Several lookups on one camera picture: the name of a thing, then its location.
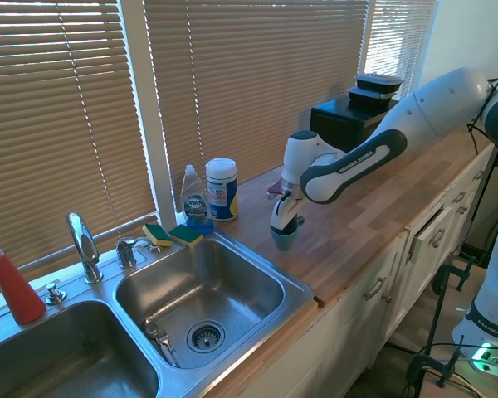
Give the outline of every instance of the wall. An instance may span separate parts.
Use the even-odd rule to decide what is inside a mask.
[[[498,77],[498,0],[440,0],[420,85],[461,66]]]
[[[439,0],[419,85],[461,66],[498,77],[498,0]],[[498,168],[494,169],[467,243],[484,247],[498,217]]]

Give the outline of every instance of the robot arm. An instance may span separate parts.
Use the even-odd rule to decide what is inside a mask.
[[[470,121],[485,104],[481,119],[491,141],[498,144],[498,90],[487,103],[490,93],[491,85],[481,72],[454,70],[402,99],[373,134],[347,154],[315,133],[293,134],[286,145],[282,172],[286,195],[273,210],[271,227],[283,230],[299,211],[304,196],[319,204],[335,201],[348,185]]]

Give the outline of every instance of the yellow sponge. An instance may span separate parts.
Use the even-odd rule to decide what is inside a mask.
[[[171,246],[173,243],[172,238],[164,232],[163,227],[157,224],[144,224],[142,231],[155,246]]]
[[[169,232],[169,235],[173,240],[189,247],[193,247],[203,240],[203,235],[189,226],[176,226]]]

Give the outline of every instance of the sink drain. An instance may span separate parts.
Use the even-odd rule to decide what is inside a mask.
[[[222,325],[214,321],[204,321],[188,331],[187,343],[195,352],[207,353],[221,346],[224,338]]]

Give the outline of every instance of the double sink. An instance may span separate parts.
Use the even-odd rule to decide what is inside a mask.
[[[34,323],[0,315],[0,397],[202,396],[301,310],[313,293],[213,232],[193,248],[138,248],[138,262],[60,287],[67,299]],[[143,333],[168,335],[179,367]]]

